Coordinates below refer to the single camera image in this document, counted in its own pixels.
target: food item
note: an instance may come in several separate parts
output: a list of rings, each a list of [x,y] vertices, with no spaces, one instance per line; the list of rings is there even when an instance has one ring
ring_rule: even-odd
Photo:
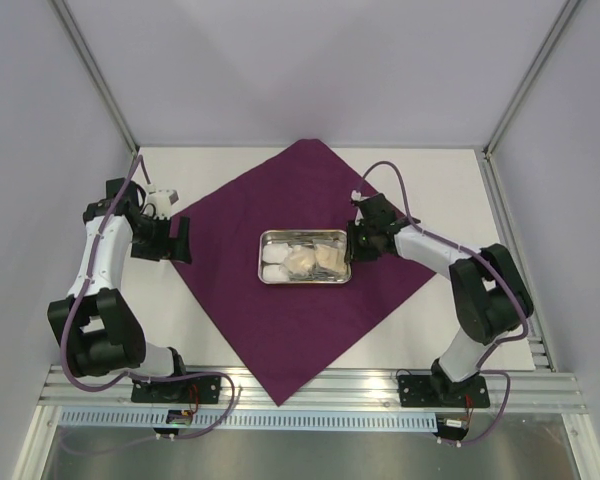
[[[288,243],[271,243],[262,249],[262,260],[266,263],[282,263],[290,253]]]
[[[265,265],[262,269],[262,278],[266,282],[284,283],[289,281],[289,274],[282,265]]]
[[[316,264],[316,254],[311,248],[296,245],[283,265],[292,275],[306,277]]]
[[[347,264],[344,261],[345,249],[340,242],[332,247],[326,244],[315,243],[315,256],[318,267],[344,275],[347,273]]]

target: purple tablecloth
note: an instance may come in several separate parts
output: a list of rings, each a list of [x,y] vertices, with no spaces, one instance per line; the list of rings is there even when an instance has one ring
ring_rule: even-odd
[[[356,214],[349,198],[359,182],[324,143],[301,140],[182,212],[191,218],[193,263],[174,265],[278,405],[433,276],[387,255],[353,265],[341,286],[260,282],[262,232],[344,230]]]

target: silver tray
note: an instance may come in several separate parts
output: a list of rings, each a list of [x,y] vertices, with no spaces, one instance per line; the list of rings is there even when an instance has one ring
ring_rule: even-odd
[[[260,236],[260,255],[258,257],[258,278],[269,285],[299,285],[299,284],[343,284],[351,279],[351,265],[347,265],[344,275],[320,273],[319,277],[309,277],[302,280],[290,280],[288,282],[269,282],[262,276],[262,269],[267,263],[262,261],[262,250],[265,245],[272,243],[288,243],[294,247],[301,245],[313,247],[313,240],[340,241],[347,244],[347,234],[342,230],[267,230]]]

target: black bracket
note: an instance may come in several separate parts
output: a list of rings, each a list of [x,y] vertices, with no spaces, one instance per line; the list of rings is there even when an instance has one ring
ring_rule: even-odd
[[[431,375],[398,375],[400,406],[404,408],[466,408],[466,395],[471,398],[473,408],[489,408],[489,391],[484,377],[476,375],[461,390],[443,398],[434,389]]]
[[[192,392],[196,392],[196,390],[198,404],[216,405],[220,396],[220,377],[200,377],[168,383],[134,381],[131,402],[195,404]]]

